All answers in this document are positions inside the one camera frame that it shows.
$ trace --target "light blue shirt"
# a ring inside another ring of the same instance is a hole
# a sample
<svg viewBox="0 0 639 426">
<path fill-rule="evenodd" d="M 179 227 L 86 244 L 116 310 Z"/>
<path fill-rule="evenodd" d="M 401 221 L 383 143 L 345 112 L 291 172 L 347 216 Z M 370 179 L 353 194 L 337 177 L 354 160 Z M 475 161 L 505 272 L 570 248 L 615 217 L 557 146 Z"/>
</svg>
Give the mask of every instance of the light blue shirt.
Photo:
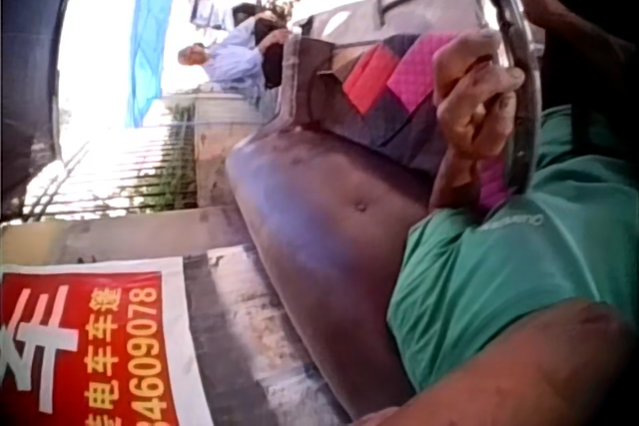
<svg viewBox="0 0 639 426">
<path fill-rule="evenodd" d="M 225 92 L 244 95 L 256 104 L 265 88 L 263 57 L 256 48 L 256 19 L 248 19 L 219 44 L 207 48 L 209 60 L 203 65 L 212 82 Z"/>
</svg>

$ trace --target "red poster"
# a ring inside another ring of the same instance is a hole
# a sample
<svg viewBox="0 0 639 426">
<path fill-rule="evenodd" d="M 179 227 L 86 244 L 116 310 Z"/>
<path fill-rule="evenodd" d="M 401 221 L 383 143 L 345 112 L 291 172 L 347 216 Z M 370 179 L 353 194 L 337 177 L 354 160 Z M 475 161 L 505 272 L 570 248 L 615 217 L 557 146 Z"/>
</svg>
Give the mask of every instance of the red poster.
<svg viewBox="0 0 639 426">
<path fill-rule="evenodd" d="M 12 423 L 211 424 L 199 373 L 184 374 L 195 353 L 180 258 L 3 268 L 0 409 Z"/>
</svg>

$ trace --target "green shirt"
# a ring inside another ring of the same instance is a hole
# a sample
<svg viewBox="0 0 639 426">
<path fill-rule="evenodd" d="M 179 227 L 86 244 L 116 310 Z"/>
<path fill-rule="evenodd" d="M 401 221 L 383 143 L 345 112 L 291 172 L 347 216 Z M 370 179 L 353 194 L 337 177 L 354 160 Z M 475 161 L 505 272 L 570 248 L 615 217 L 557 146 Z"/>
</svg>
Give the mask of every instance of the green shirt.
<svg viewBox="0 0 639 426">
<path fill-rule="evenodd" d="M 637 327 L 639 193 L 627 163 L 571 153 L 570 108 L 542 119 L 530 192 L 475 224 L 463 210 L 412 228 L 388 310 L 421 391 L 522 316 L 568 298 L 605 301 Z M 590 138 L 614 142 L 602 122 Z"/>
</svg>

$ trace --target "brown leather seat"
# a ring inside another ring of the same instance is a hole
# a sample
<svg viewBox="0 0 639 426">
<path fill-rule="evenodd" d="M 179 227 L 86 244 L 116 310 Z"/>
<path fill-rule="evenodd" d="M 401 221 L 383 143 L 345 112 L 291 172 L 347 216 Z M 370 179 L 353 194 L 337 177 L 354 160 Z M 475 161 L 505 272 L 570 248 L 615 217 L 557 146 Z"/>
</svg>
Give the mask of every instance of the brown leather seat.
<svg viewBox="0 0 639 426">
<path fill-rule="evenodd" d="M 386 308 L 431 179 L 328 133 L 279 132 L 227 160 L 236 199 L 294 326 L 352 417 L 413 394 Z"/>
</svg>

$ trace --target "person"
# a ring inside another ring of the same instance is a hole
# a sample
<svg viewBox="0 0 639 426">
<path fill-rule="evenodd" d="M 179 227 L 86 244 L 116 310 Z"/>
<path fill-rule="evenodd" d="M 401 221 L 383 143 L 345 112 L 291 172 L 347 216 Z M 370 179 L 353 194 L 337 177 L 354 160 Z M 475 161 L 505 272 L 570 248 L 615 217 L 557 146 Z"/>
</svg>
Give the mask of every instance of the person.
<svg viewBox="0 0 639 426">
<path fill-rule="evenodd" d="M 624 76 L 634 46 L 558 0 L 523 3 L 531 21 L 599 46 L 584 59 Z M 639 188 L 636 152 L 608 122 L 616 106 L 588 117 L 590 150 L 573 144 L 575 107 L 546 109 L 529 192 L 486 218 L 474 212 L 477 167 L 500 155 L 512 134 L 515 91 L 525 80 L 521 70 L 486 60 L 499 44 L 496 32 L 472 32 L 435 54 L 447 152 L 430 215 L 408 235 L 387 312 L 418 395 L 358 426 L 582 424 L 635 342 Z M 566 318 L 577 319 L 564 330 L 550 326 Z M 533 323 L 545 334 L 525 328 Z M 465 400 L 474 407 L 460 407 Z"/>
<path fill-rule="evenodd" d="M 282 83 L 284 43 L 290 32 L 269 13 L 240 24 L 219 44 L 193 44 L 178 53 L 182 65 L 199 65 L 223 91 L 245 95 L 257 104 L 264 90 Z"/>
</svg>

